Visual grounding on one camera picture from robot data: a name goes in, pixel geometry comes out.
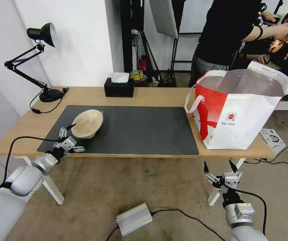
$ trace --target desk mat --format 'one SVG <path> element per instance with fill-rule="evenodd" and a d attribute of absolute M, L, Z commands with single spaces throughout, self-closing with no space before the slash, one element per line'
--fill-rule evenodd
<path fill-rule="evenodd" d="M 93 138 L 75 138 L 85 153 L 198 155 L 182 107 L 68 105 L 46 138 L 57 139 L 60 128 L 71 125 L 78 114 L 89 109 L 103 111 L 104 122 Z M 38 151 L 51 150 L 52 145 L 43 141 Z"/>

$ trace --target logo on bag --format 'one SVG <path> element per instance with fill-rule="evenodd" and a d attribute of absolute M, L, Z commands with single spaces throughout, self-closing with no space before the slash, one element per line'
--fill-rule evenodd
<path fill-rule="evenodd" d="M 236 116 L 237 116 L 236 113 L 230 112 L 230 113 L 227 114 L 225 119 L 227 121 L 232 121 L 233 122 L 233 121 L 235 121 Z"/>

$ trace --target desk lamp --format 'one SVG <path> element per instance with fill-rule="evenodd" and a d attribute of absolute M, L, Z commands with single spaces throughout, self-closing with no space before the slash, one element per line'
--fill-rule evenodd
<path fill-rule="evenodd" d="M 32 82 L 33 84 L 37 85 L 38 87 L 42 88 L 42 93 L 39 95 L 39 99 L 42 102 L 53 102 L 55 100 L 61 99 L 63 94 L 60 90 L 57 89 L 50 89 L 48 88 L 47 84 L 40 81 L 36 80 L 27 74 L 21 72 L 20 70 L 17 69 L 17 67 L 28 60 L 36 57 L 37 55 L 41 54 L 44 52 L 44 47 L 45 45 L 42 44 L 42 40 L 47 43 L 48 45 L 55 47 L 55 44 L 57 42 L 56 38 L 56 30 L 55 27 L 52 23 L 46 23 L 43 27 L 39 28 L 29 28 L 27 29 L 27 35 L 31 39 L 35 40 L 35 43 L 37 45 L 33 47 L 32 49 L 24 52 L 23 54 L 17 56 L 16 58 L 6 61 L 5 62 L 5 67 L 10 69 L 11 71 L 15 72 L 16 74 L 20 75 L 21 77 L 27 79 L 28 81 Z M 27 58 L 22 58 L 24 55 L 30 53 L 31 51 L 34 51 L 35 49 L 38 50 L 38 52 L 35 52 L 30 57 Z"/>

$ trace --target bowl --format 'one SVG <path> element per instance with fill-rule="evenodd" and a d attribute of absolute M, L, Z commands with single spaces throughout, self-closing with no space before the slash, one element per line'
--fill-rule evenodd
<path fill-rule="evenodd" d="M 73 121 L 76 124 L 71 132 L 79 139 L 92 138 L 104 121 L 103 113 L 99 110 L 91 109 L 80 113 Z"/>

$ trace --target white table leg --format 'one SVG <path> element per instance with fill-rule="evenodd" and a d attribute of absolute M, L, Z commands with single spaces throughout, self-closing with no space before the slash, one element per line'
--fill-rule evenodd
<path fill-rule="evenodd" d="M 236 163 L 237 169 L 239 169 L 242 166 L 244 161 L 245 158 L 240 158 L 238 160 L 238 162 Z M 217 188 L 213 188 L 213 191 L 211 192 L 210 196 L 207 199 L 208 204 L 210 206 L 213 206 L 219 197 L 220 197 L 219 190 Z"/>
<path fill-rule="evenodd" d="M 27 156 L 19 156 L 16 158 L 24 159 L 28 165 L 31 166 L 31 160 Z M 52 197 L 56 200 L 58 204 L 63 204 L 64 196 L 60 193 L 57 186 L 54 184 L 53 180 L 50 178 L 50 176 L 43 176 L 44 181 L 43 185 L 46 187 L 46 189 L 49 191 L 49 193 L 52 195 Z"/>

